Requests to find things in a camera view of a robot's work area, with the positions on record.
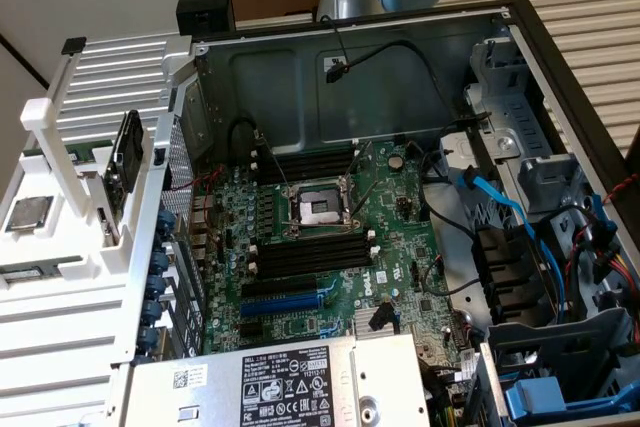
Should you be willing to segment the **RAM slot black clips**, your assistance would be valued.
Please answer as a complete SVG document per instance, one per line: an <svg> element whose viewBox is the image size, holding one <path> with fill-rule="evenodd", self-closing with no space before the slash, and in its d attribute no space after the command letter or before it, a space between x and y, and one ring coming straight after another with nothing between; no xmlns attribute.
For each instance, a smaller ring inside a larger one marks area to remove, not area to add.
<svg viewBox="0 0 640 427"><path fill-rule="evenodd" d="M345 252L331 252L321 254L306 254L295 256L281 256L276 258L257 258L260 268L284 268L285 266L297 265L299 263L311 263L311 264L329 264L338 263L339 265L347 264L351 262L356 267L363 265L370 265L372 260L370 258L368 250L351 250Z"/></svg>
<svg viewBox="0 0 640 427"><path fill-rule="evenodd" d="M279 157L278 164L289 176L322 177L344 173L353 159L352 154Z"/></svg>
<svg viewBox="0 0 640 427"><path fill-rule="evenodd" d="M311 180L325 177L336 177L343 174L348 164L329 163L329 164L281 164L289 183ZM278 172L272 165L266 166L265 177L261 179L261 174L257 173L257 182L259 184L276 184L281 183Z"/></svg>
<svg viewBox="0 0 640 427"><path fill-rule="evenodd" d="M365 232L349 232L336 235L322 235L316 237L299 238L286 242L262 242L256 246L258 251L292 251L294 249L314 249L321 247L359 248L367 247L369 241Z"/></svg>

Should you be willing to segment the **RAM slot white clips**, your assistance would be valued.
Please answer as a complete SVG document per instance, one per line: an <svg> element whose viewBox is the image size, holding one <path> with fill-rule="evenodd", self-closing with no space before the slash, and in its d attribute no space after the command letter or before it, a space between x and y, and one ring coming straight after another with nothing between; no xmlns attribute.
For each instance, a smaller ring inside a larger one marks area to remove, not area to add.
<svg viewBox="0 0 640 427"><path fill-rule="evenodd" d="M279 164L284 170L322 169L347 167L354 158L351 148L331 149L306 153L279 155L273 158L270 154L253 159L260 169L276 168Z"/></svg>
<svg viewBox="0 0 640 427"><path fill-rule="evenodd" d="M314 149L294 153L276 154L280 162L333 162L347 161L354 157L355 149L352 146L330 147L328 149Z"/></svg>
<svg viewBox="0 0 640 427"><path fill-rule="evenodd" d="M257 264L257 275L261 279L273 279L280 277L288 277L288 276L296 276L296 275L304 275L308 273L316 274L323 273L335 270L349 269L349 268L360 268L370 265L363 265L356 267L351 262L343 265L339 265L338 263L329 263L329 264L311 264L311 263L299 263L297 265L285 266L284 268L260 268L258 265L258 260L256 258Z"/></svg>
<svg viewBox="0 0 640 427"><path fill-rule="evenodd" d="M306 255L306 254L321 254L321 253L331 253L331 252L345 252L345 251L351 251L351 250L368 250L369 247L371 246L371 241L369 241L369 245L367 247L359 247L359 248L336 248L336 247L321 247L321 248L314 248L314 249L294 249L292 251L278 251L278 252L274 252L274 251L258 251L257 248L257 256L261 259L266 259L266 258L276 258L276 257L281 257L281 256L295 256L295 255Z"/></svg>

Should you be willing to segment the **CPU socket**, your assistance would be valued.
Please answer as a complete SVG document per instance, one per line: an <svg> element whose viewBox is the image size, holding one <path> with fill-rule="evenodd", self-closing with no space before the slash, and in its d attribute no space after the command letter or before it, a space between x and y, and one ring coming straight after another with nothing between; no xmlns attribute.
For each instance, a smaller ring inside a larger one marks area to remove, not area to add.
<svg viewBox="0 0 640 427"><path fill-rule="evenodd" d="M281 197L284 199L286 214L280 221L281 235L295 240L322 235L336 235L356 232L362 228L362 222L351 220L349 213L349 181L346 174L316 181L290 184L283 187ZM302 223L315 222L347 222L352 227L337 228L296 228L283 225L283 221L298 221Z"/></svg>

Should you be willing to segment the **green motherboard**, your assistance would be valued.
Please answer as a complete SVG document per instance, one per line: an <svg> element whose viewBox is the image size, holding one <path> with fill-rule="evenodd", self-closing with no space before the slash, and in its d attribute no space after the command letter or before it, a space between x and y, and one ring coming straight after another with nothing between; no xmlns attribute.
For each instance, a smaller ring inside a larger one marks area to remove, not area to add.
<svg viewBox="0 0 640 427"><path fill-rule="evenodd" d="M392 323L394 334L413 337L418 354L443 370L459 365L460 353L471 346L474 329L453 307L455 289L445 279L444 258L432 223L421 217L421 156L411 144L373 144L378 184L356 216L371 241L370 266L296 276L314 276L318 288L335 289L318 310L260 317L241 317L244 303L281 298L243 299L246 283L272 280L257 275L257 246L286 242L280 221L286 214L284 184L259 184L258 165L218 166L208 172L196 196L214 195L210 210L215 225L193 225L193 233L207 230L207 259L198 262L206 287L203 350L207 354L243 348L275 346L296 341L354 335L354 313L376 307L369 326L380 330ZM388 159L401 156L400 171ZM264 335L241 339L238 325L261 321Z"/></svg>

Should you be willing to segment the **long black expansion slot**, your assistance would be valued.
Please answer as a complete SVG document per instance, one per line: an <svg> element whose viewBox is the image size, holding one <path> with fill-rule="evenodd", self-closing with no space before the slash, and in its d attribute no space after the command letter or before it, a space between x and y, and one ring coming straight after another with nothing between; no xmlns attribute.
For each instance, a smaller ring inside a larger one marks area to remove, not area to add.
<svg viewBox="0 0 640 427"><path fill-rule="evenodd" d="M317 279L314 276L293 276L272 280L246 283L241 287L243 299L257 297L273 297L316 291Z"/></svg>

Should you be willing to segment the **open grey PC case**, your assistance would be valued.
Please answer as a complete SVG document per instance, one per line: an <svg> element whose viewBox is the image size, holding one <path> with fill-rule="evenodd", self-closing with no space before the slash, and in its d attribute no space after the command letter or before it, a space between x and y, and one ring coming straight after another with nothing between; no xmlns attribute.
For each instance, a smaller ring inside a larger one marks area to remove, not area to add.
<svg viewBox="0 0 640 427"><path fill-rule="evenodd" d="M472 47L510 37L545 96L561 141L575 154L591 208L565 205L528 216L500 189L497 167L466 98L475 81ZM147 266L135 354L114 397L121 424L135 368L209 356L203 350L206 287L191 243L192 204L218 166L251 165L258 133L275 155L373 144L411 144L424 180L420 215L432 223L452 304L475 333L459 365L443 370L417 354L429 427L640 427L640 409L541 425L518 425L488 344L492 322L472 254L476 230L523 226L553 287L550 325L623 308L632 330L614 349L603 387L617 394L640 380L640 168L626 165L592 102L526 0L463 5L351 22L252 29L192 40L168 74L173 121L159 128L166 161L155 226L142 247Z"/></svg>

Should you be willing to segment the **blue expansion slot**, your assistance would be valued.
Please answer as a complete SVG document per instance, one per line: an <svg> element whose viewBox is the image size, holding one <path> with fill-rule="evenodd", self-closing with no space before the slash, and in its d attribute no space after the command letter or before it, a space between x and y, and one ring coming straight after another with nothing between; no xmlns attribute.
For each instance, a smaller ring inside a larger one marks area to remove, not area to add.
<svg viewBox="0 0 640 427"><path fill-rule="evenodd" d="M260 317L297 311L318 310L335 289L336 282L329 287L319 288L308 293L285 295L281 298L262 299L240 306L241 317Z"/></svg>

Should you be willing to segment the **silver finned heat sink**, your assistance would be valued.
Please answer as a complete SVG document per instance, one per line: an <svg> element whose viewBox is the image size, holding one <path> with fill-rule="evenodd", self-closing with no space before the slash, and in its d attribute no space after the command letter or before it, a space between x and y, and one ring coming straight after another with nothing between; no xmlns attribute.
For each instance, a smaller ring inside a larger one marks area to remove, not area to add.
<svg viewBox="0 0 640 427"><path fill-rule="evenodd" d="M380 330L374 331L369 326L369 321L376 313L377 308L359 309L354 313L353 329L354 335L358 340L373 339L385 336L391 336L394 334L394 327L392 323L387 323Z"/></svg>

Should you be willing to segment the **silver power supply with label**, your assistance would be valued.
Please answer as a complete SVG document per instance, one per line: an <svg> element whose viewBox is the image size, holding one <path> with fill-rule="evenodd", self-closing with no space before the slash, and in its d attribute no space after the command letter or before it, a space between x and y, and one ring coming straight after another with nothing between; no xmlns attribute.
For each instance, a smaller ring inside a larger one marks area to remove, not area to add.
<svg viewBox="0 0 640 427"><path fill-rule="evenodd" d="M409 335L313 340L142 365L123 427L429 427Z"/></svg>

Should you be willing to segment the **black box device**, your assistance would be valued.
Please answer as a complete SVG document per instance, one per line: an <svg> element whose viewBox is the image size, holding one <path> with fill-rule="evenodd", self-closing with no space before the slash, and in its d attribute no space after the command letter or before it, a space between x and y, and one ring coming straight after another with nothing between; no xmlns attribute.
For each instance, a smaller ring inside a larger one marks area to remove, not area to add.
<svg viewBox="0 0 640 427"><path fill-rule="evenodd" d="M193 40L236 30L232 0L178 0L175 15L180 35Z"/></svg>

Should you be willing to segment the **white parts rack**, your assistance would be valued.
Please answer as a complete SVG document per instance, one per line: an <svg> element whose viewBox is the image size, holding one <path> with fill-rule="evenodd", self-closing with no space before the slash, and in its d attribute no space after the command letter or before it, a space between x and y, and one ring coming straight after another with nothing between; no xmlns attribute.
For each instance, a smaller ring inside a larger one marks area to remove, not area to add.
<svg viewBox="0 0 640 427"><path fill-rule="evenodd" d="M166 150L156 133L169 110L162 69L168 42L165 35L87 40L81 53L62 55L47 93L25 103L20 122L29 141L23 150L40 147L45 156L20 159L20 153L17 183L0 205L0 265L67 256L82 260L60 265L56 278L7 283L0 275L0 310L31 298L127 282L141 236L155 226L164 178ZM97 209L106 205L103 176L113 148L108 155L107 149L94 151L96 163L75 166L64 144L115 143L130 110L141 118L144 154L134 190L126 194L119 243L105 247ZM45 225L6 232L16 201L37 196L53 197Z"/></svg>

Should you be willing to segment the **grey plastic drive cage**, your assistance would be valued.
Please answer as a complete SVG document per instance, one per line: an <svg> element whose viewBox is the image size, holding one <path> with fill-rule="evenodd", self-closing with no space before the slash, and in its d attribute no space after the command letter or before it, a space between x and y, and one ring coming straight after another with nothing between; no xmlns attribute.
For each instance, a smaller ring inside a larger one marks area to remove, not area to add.
<svg viewBox="0 0 640 427"><path fill-rule="evenodd" d="M488 344L500 376L548 373L564 398L585 400L603 387L613 367L615 348L628 340L632 320L623 308L587 320L530 327L504 323L488 329Z"/></svg>

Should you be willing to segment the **silver CPU chip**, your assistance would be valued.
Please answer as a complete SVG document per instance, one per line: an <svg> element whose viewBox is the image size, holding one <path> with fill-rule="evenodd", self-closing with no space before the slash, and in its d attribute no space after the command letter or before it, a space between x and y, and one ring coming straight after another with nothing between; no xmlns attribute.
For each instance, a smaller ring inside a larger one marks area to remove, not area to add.
<svg viewBox="0 0 640 427"><path fill-rule="evenodd" d="M45 225L51 205L52 196L37 196L17 200L9 215L5 231L33 231Z"/></svg>

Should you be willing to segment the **blue plastic latch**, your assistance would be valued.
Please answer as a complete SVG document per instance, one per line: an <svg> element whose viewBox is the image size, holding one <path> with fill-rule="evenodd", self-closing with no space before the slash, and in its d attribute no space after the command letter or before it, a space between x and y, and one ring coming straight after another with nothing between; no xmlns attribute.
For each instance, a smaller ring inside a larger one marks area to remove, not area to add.
<svg viewBox="0 0 640 427"><path fill-rule="evenodd" d="M566 402L555 377L525 379L508 389L505 399L518 425L581 420L640 409L640 380L613 396Z"/></svg>

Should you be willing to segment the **green card with metal bracket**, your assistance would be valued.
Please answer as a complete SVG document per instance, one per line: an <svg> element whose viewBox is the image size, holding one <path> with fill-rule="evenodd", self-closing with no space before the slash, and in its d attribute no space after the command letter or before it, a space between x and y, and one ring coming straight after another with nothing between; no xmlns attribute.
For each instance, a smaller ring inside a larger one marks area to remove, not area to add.
<svg viewBox="0 0 640 427"><path fill-rule="evenodd" d="M104 237L104 246L113 247L119 243L119 223L122 219L126 192L117 173L107 169L103 176L106 196L105 207L97 209Z"/></svg>

